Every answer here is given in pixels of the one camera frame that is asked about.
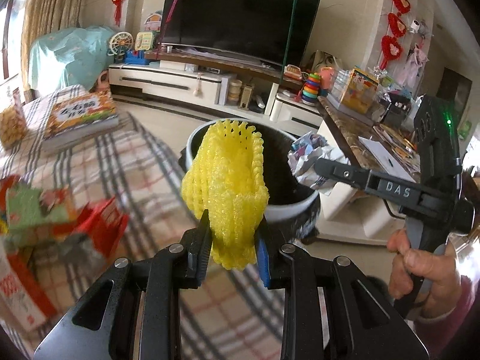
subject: window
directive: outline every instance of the window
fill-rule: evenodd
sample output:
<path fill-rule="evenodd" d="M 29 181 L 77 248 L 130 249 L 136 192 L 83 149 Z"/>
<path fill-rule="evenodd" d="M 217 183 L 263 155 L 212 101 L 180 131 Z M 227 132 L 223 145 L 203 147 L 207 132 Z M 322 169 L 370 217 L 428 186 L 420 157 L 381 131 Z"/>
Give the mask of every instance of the window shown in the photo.
<path fill-rule="evenodd" d="M 20 48 L 27 0 L 9 0 L 0 11 L 0 83 L 20 73 Z"/>

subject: finger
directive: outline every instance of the finger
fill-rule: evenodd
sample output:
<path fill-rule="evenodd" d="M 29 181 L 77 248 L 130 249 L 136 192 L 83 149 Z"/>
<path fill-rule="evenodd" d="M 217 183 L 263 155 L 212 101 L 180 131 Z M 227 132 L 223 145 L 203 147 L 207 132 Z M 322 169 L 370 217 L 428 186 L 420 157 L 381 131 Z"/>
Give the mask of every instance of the finger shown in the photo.
<path fill-rule="evenodd" d="M 388 292 L 395 299 L 409 294 L 413 289 L 413 282 L 410 275 L 405 270 L 403 256 L 397 255 L 392 262 L 392 274 L 390 275 L 390 283 Z"/>
<path fill-rule="evenodd" d="M 405 267 L 417 276 L 441 283 L 455 273 L 452 256 L 436 256 L 424 250 L 410 249 L 405 254 Z"/>
<path fill-rule="evenodd" d="M 405 229 L 394 232 L 387 242 L 387 249 L 391 252 L 399 251 L 405 254 L 410 249 L 410 241 Z"/>

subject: flat screen tv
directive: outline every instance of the flat screen tv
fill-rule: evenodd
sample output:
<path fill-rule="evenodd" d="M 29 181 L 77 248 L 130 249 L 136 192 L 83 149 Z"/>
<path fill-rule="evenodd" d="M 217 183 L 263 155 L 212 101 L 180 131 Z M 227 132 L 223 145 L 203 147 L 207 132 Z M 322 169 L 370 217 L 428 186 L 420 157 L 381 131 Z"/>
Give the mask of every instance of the flat screen tv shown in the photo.
<path fill-rule="evenodd" d="M 165 0 L 164 22 L 173 0 Z M 298 66 L 320 0 L 298 0 L 287 63 Z M 162 43 L 229 51 L 281 65 L 293 0 L 178 0 Z"/>

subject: hand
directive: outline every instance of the hand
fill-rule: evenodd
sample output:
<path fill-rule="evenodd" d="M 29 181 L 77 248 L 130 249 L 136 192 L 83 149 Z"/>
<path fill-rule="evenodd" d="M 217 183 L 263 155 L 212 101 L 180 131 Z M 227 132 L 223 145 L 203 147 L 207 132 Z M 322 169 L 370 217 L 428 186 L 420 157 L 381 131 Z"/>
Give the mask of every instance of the hand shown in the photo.
<path fill-rule="evenodd" d="M 432 281 L 429 294 L 419 294 L 416 302 L 427 299 L 421 315 L 425 318 L 439 317 L 451 311 L 462 294 L 457 254 L 448 242 L 444 256 L 436 256 L 424 250 L 410 248 L 405 230 L 393 233 L 387 243 L 390 252 L 397 252 L 392 263 L 388 292 L 395 299 L 409 294 L 413 289 L 411 272 Z"/>

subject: beige curtain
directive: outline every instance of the beige curtain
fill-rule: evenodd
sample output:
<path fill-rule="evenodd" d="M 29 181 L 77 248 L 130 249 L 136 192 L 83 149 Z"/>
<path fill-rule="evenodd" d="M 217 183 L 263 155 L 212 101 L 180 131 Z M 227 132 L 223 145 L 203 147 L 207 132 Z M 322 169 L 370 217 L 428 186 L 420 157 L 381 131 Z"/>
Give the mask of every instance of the beige curtain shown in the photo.
<path fill-rule="evenodd" d="M 28 0 L 22 32 L 22 81 L 28 84 L 30 47 L 40 36 L 69 27 L 78 27 L 82 0 Z"/>

